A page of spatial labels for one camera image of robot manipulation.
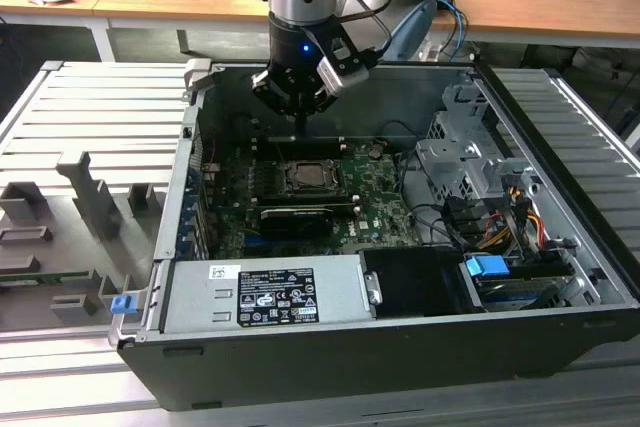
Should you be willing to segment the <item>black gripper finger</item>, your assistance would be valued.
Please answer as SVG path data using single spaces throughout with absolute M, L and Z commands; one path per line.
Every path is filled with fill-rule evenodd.
M 303 136 L 303 113 L 300 110 L 300 96 L 294 91 L 282 90 L 264 70 L 251 77 L 251 90 L 256 98 L 276 114 L 286 117 L 294 124 L 297 137 Z
M 301 95 L 301 136 L 307 135 L 308 118 L 312 115 L 325 112 L 337 98 L 331 95 L 325 88 L 315 93 Z

